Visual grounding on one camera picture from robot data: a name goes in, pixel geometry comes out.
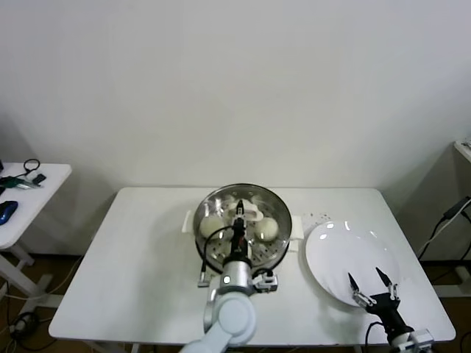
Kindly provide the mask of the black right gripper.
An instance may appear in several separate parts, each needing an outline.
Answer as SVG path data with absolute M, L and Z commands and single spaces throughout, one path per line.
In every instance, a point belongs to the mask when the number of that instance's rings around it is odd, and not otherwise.
M 412 332 L 413 328 L 405 323 L 397 310 L 400 304 L 400 298 L 397 294 L 398 284 L 393 283 L 388 275 L 378 267 L 375 270 L 388 289 L 389 294 L 381 293 L 371 297 L 363 294 L 351 273 L 348 273 L 353 300 L 358 306 L 365 307 L 369 314 L 376 315 L 380 319 L 388 337 L 397 337 Z

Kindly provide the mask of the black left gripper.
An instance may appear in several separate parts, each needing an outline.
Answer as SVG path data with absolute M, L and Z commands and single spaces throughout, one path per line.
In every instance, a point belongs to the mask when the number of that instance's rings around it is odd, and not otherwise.
M 235 208 L 236 216 L 244 216 L 244 201 L 240 199 Z M 242 217 L 234 219 L 232 226 L 233 237 L 230 241 L 230 259 L 232 260 L 248 260 L 249 259 L 249 247 L 247 239 L 245 238 L 246 221 Z

